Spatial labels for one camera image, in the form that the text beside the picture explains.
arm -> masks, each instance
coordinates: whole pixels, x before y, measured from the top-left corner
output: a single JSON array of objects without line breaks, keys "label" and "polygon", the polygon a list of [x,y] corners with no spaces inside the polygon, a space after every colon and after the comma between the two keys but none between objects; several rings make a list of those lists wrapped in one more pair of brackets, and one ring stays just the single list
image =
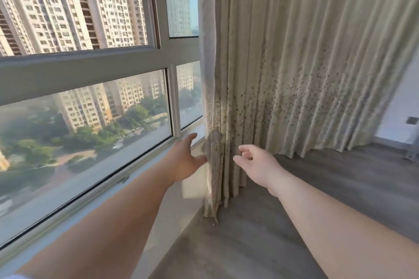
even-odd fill
[{"label": "arm", "polygon": [[234,161],[281,201],[328,278],[419,277],[419,245],[293,176],[267,151],[239,150]]},{"label": "arm", "polygon": [[102,203],[16,273],[33,279],[130,278],[166,190],[207,162],[192,157],[196,134]]}]

beige curtain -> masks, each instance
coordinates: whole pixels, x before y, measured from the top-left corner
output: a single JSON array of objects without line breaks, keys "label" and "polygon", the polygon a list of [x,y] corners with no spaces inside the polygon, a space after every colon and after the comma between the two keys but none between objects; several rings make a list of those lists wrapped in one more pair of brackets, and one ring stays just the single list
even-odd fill
[{"label": "beige curtain", "polygon": [[254,143],[304,156],[370,141],[419,43],[419,0],[200,0],[205,214],[238,195]]}]

floor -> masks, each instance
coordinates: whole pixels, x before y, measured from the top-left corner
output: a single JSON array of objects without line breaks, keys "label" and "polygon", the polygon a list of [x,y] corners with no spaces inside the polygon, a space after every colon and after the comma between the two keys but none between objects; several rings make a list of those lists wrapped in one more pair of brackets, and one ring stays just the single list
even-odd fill
[{"label": "floor", "polygon": [[[311,185],[419,243],[419,162],[371,144],[277,156]],[[197,216],[152,279],[326,278],[280,202],[252,181],[214,219]]]}]

white window frame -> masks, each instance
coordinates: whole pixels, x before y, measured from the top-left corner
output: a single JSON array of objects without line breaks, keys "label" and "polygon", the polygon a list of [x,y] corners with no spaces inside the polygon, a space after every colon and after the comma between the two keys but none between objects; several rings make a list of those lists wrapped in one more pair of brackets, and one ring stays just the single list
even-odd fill
[{"label": "white window frame", "polygon": [[143,0],[143,8],[149,43],[147,46],[0,58],[0,106],[150,71],[165,70],[172,129],[172,136],[153,150],[110,174],[106,181],[95,186],[86,186],[85,192],[58,208],[57,212],[51,212],[45,219],[28,225],[26,230],[5,244],[0,243],[0,266],[92,199],[124,181],[129,174],[167,148],[174,140],[198,126],[202,130],[202,117],[186,128],[181,128],[176,74],[177,65],[200,60],[199,37],[169,38],[166,0]]}]

hand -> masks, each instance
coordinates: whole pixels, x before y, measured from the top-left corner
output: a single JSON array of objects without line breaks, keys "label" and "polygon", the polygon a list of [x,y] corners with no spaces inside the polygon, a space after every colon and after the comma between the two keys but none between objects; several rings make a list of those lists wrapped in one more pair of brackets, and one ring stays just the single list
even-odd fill
[{"label": "hand", "polygon": [[233,157],[247,175],[257,184],[269,189],[270,177],[286,172],[273,155],[255,145],[241,145],[241,155]]},{"label": "hand", "polygon": [[192,140],[196,136],[197,133],[193,133],[187,135],[183,140],[176,141],[175,145],[161,160],[172,184],[190,177],[201,165],[207,162],[205,155],[198,155],[197,157],[191,155]]}]

